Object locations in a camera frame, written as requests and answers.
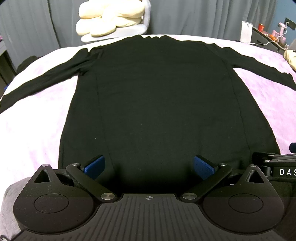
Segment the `blue gripper pad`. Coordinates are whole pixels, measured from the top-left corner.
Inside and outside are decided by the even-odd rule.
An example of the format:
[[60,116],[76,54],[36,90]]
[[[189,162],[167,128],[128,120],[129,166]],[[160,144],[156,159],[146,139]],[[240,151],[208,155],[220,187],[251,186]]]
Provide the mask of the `blue gripper pad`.
[[291,143],[289,149],[291,153],[296,153],[296,143]]
[[193,166],[197,175],[199,175],[200,178],[203,180],[206,180],[208,177],[212,176],[215,173],[214,167],[204,162],[198,156],[194,157]]
[[95,180],[105,170],[105,166],[105,158],[101,156],[86,166],[83,172],[91,179]]

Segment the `orange object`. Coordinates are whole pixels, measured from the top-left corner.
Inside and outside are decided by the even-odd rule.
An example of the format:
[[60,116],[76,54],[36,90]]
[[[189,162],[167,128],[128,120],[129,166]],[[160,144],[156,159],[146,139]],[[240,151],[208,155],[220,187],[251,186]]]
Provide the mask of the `orange object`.
[[262,23],[260,23],[260,24],[258,25],[258,30],[259,30],[260,32],[262,32],[262,31],[264,30],[264,25],[263,25]]
[[273,36],[272,34],[269,34],[268,36],[272,39],[272,41],[276,40],[276,37]]

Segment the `bed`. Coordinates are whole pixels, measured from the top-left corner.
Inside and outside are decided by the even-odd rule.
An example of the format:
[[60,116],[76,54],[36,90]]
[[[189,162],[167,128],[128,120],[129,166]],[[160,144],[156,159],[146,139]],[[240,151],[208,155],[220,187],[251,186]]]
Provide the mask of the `bed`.
[[[280,72],[296,73],[283,56],[248,44],[206,37],[169,35],[177,40],[194,40],[231,47],[240,54],[275,67]],[[53,51],[21,72],[4,94],[72,58],[79,49],[106,45],[118,39],[94,42],[80,47]],[[235,69],[273,129],[281,154],[289,154],[289,145],[296,142],[296,92],[289,87],[257,76],[247,70]],[[42,92],[18,101],[0,115],[1,175],[0,196],[15,182],[31,177],[42,164],[58,168],[59,140],[68,109],[75,92],[77,76]]]

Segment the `black long-sleeve shirt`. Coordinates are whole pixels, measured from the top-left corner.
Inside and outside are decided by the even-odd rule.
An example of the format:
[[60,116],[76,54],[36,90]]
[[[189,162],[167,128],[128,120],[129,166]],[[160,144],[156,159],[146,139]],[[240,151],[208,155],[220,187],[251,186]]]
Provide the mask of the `black long-sleeve shirt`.
[[4,96],[0,113],[79,74],[59,168],[102,154],[106,169],[98,181],[110,190],[178,193],[197,182],[196,154],[242,169],[254,151],[279,153],[268,121],[233,68],[296,90],[290,74],[231,48],[134,36],[80,50]]

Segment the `shirt sleeve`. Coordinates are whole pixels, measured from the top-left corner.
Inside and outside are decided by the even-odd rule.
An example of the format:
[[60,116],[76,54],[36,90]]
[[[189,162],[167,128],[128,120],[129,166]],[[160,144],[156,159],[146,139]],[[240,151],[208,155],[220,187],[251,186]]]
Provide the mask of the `shirt sleeve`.
[[76,74],[82,75],[87,72],[95,63],[96,59],[101,56],[101,53],[102,49],[99,47],[92,48],[91,51],[88,51],[87,48],[80,49],[69,61],[22,84],[15,90],[3,96],[0,102],[0,114],[25,97],[34,95],[48,87],[65,81]]
[[233,68],[249,70],[256,75],[290,87],[296,91],[296,84],[291,74],[281,73],[276,68],[258,62],[256,59],[242,55],[232,48],[221,48],[216,44],[206,44],[206,47],[215,55],[229,63]]

